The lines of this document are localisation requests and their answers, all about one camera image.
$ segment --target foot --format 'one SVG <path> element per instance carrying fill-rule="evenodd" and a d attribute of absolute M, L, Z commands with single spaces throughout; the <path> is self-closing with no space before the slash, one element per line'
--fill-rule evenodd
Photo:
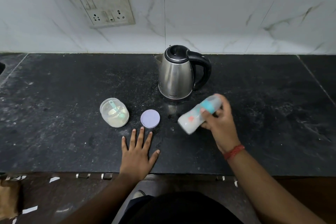
<path fill-rule="evenodd" d="M 136 193 L 134 193 L 132 199 L 143 197 L 143 196 L 146 196 L 146 194 L 142 190 L 138 190 Z"/>

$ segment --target red thread wristband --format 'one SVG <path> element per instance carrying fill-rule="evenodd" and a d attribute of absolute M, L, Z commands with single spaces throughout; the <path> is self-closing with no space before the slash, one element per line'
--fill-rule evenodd
<path fill-rule="evenodd" d="M 237 145 L 232 150 L 224 154 L 224 159 L 228 160 L 229 158 L 233 158 L 237 153 L 239 153 L 241 150 L 245 149 L 243 145 Z"/>

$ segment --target hand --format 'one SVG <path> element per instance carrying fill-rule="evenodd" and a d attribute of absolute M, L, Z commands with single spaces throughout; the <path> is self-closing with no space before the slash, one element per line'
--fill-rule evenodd
<path fill-rule="evenodd" d="M 201 108 L 202 117 L 205 119 L 201 127 L 211 130 L 218 149 L 224 154 L 241 143 L 237 135 L 229 101 L 223 95 L 216 95 L 221 99 L 223 109 L 216 111 L 218 116 L 216 118 L 204 108 Z"/>
<path fill-rule="evenodd" d="M 127 175 L 134 183 L 142 181 L 149 174 L 160 153 L 160 150 L 156 150 L 148 160 L 148 150 L 151 146 L 153 132 L 149 132 L 147 140 L 142 147 L 144 132 L 144 127 L 141 127 L 138 140 L 135 142 L 137 130 L 132 130 L 129 149 L 127 149 L 126 138 L 123 136 L 121 139 L 123 157 L 121 159 L 119 175 Z"/>

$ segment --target jar lid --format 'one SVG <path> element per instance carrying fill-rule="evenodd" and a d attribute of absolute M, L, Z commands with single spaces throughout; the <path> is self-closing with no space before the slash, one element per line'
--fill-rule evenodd
<path fill-rule="evenodd" d="M 148 129 L 155 128 L 160 122 L 160 115 L 153 109 L 146 110 L 141 115 L 141 123 Z"/>

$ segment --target forearm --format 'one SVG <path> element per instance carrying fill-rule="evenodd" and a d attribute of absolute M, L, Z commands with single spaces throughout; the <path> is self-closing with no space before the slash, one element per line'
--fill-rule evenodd
<path fill-rule="evenodd" d="M 118 176 L 94 198 L 64 219 L 61 224 L 111 223 L 136 185 L 136 181 L 126 176 Z"/>
<path fill-rule="evenodd" d="M 254 208 L 271 223 L 325 223 L 286 191 L 247 151 L 228 161 Z"/>

